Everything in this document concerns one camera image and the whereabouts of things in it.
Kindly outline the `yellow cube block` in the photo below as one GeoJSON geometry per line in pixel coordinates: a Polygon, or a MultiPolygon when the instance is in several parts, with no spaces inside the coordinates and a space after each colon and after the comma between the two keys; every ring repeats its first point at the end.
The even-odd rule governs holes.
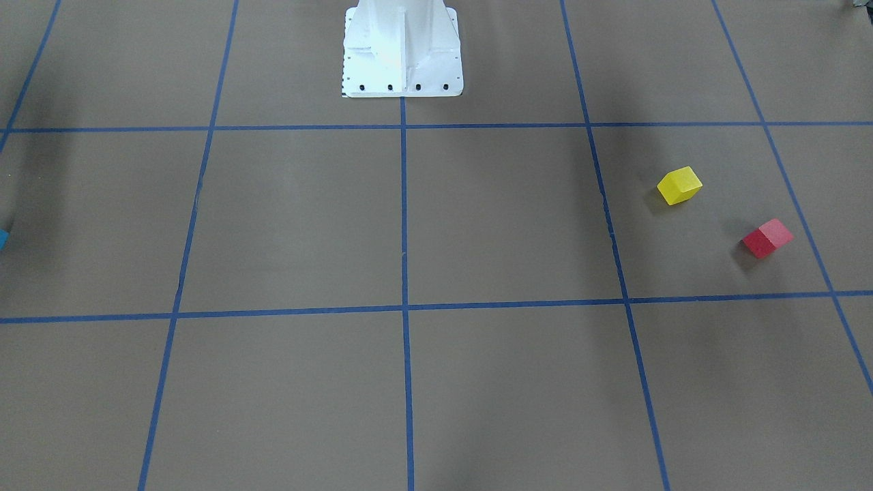
{"type": "Polygon", "coordinates": [[[690,166],[670,171],[659,181],[657,190],[668,206],[691,199],[702,187],[702,181],[690,166]]]}

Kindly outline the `red cube block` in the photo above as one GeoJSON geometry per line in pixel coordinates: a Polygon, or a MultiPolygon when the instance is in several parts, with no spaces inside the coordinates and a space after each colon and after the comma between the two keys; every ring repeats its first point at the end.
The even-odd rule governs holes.
{"type": "Polygon", "coordinates": [[[783,248],[794,238],[794,233],[783,224],[783,221],[774,218],[748,233],[741,243],[755,258],[761,260],[783,248]]]}

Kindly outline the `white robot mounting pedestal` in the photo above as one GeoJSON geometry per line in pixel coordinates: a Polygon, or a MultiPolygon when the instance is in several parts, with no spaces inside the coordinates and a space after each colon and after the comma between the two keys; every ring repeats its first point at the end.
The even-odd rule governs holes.
{"type": "Polygon", "coordinates": [[[341,95],[464,93],[458,13],[443,1],[359,1],[345,12],[341,95]]]}

